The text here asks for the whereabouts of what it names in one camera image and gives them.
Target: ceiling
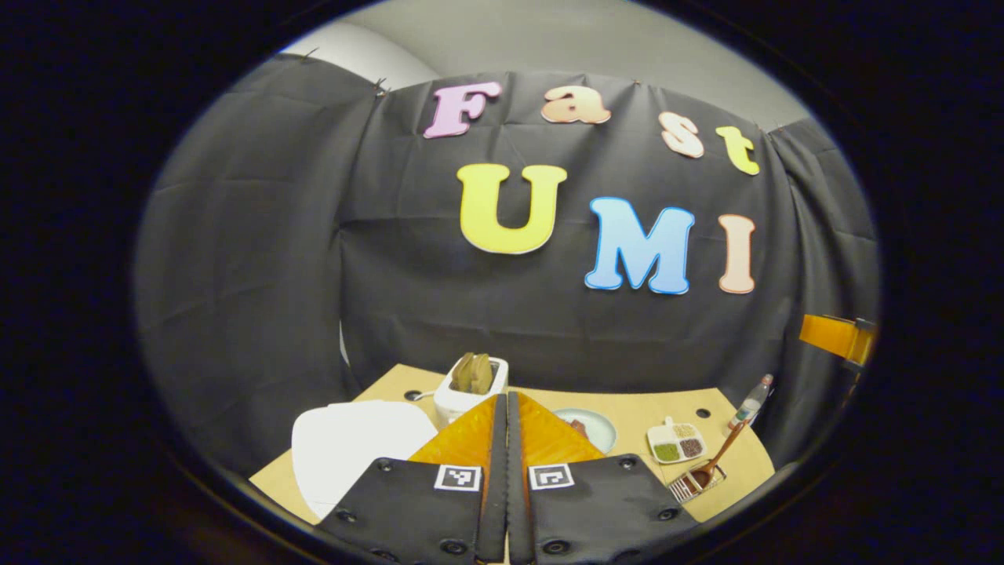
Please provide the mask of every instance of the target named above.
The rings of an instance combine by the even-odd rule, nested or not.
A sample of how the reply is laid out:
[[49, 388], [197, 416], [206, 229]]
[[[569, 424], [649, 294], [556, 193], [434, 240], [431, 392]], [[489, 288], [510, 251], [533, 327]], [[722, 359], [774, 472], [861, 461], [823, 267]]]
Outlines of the ceiling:
[[[339, 23], [340, 28], [319, 29], [306, 43], [294, 44], [299, 48], [287, 50], [305, 53], [307, 43], [325, 35], [347, 40], [354, 27], [410, 54], [418, 70], [398, 72], [396, 87], [431, 79], [433, 73], [585, 71], [676, 90], [764, 129], [809, 114], [792, 93], [739, 54], [660, 12], [622, 0], [388, 0]], [[326, 56], [321, 51], [311, 56], [346, 66], [346, 51], [339, 55], [328, 49]], [[350, 70], [367, 77], [395, 74], [387, 64], [369, 69], [362, 63], [373, 56], [353, 56], [348, 62], [357, 68]]]

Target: spice tray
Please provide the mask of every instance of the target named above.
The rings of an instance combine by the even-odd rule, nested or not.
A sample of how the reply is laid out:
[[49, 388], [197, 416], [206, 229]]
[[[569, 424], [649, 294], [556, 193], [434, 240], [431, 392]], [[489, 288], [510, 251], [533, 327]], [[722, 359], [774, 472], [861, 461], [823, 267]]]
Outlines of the spice tray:
[[650, 428], [648, 437], [652, 455], [663, 465], [696, 460], [708, 451], [704, 437], [694, 425], [673, 423], [671, 417], [663, 426]]

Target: black fabric curtain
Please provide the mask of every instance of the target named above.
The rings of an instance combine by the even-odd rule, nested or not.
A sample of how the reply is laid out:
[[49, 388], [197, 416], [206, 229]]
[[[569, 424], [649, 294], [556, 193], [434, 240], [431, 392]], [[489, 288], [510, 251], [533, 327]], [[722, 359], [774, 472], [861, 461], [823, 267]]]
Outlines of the black fabric curtain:
[[[488, 81], [502, 93], [466, 133], [423, 136], [436, 89]], [[599, 91], [610, 119], [545, 120], [543, 93], [569, 84]], [[209, 108], [155, 187], [136, 266], [143, 341], [166, 402], [208, 455], [248, 476], [288, 449], [302, 411], [351, 399], [397, 363], [446, 372], [466, 351], [508, 360], [517, 386], [718, 387], [735, 404], [771, 372], [757, 429], [775, 467], [832, 416], [847, 376], [798, 342], [801, 316], [873, 319], [878, 263], [859, 187], [818, 125], [768, 134], [668, 89], [583, 73], [378, 93], [329, 63], [278, 55]], [[667, 147], [662, 111], [693, 120], [703, 157]], [[757, 175], [730, 162], [715, 132], [725, 125], [753, 143]], [[529, 214], [524, 167], [567, 171], [546, 244], [506, 255], [465, 239], [457, 171], [476, 163], [509, 168], [498, 201], [508, 227]], [[601, 196], [629, 201], [646, 233], [664, 208], [694, 214], [686, 294], [584, 285], [599, 229], [589, 202]], [[719, 288], [721, 214], [756, 224], [750, 294]]]

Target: brown spoon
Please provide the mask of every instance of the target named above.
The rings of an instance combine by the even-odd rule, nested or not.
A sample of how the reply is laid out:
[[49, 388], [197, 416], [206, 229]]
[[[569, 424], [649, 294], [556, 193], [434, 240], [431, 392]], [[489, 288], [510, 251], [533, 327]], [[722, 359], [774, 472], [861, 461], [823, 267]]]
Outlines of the brown spoon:
[[[711, 476], [715, 473], [715, 466], [718, 465], [718, 460], [722, 459], [722, 456], [725, 455], [725, 451], [729, 449], [729, 446], [732, 446], [732, 443], [736, 441], [736, 437], [739, 436], [739, 433], [742, 432], [744, 428], [746, 428], [746, 422], [739, 422], [739, 425], [733, 429], [732, 434], [730, 434], [725, 440], [725, 444], [722, 446], [722, 449], [718, 451], [718, 455], [715, 456], [715, 459], [711, 460], [708, 465], [690, 472], [691, 477], [694, 478], [694, 481], [697, 482], [701, 489], [704, 489], [709, 483], [711, 483]], [[684, 476], [684, 482], [687, 483], [687, 486], [691, 491], [695, 493], [697, 492], [697, 489], [694, 488], [694, 485], [690, 484], [691, 482], [687, 479], [686, 475]]]

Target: white plate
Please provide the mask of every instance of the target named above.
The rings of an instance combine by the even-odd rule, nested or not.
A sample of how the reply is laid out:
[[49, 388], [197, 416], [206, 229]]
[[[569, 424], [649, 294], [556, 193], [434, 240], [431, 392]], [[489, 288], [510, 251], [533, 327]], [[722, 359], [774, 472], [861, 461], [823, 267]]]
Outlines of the white plate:
[[610, 423], [610, 420], [591, 410], [562, 408], [554, 410], [554, 415], [568, 423], [571, 423], [572, 420], [582, 422], [582, 426], [585, 427], [585, 435], [589, 437], [589, 443], [602, 452], [604, 456], [609, 454], [613, 445], [617, 443], [617, 431]]

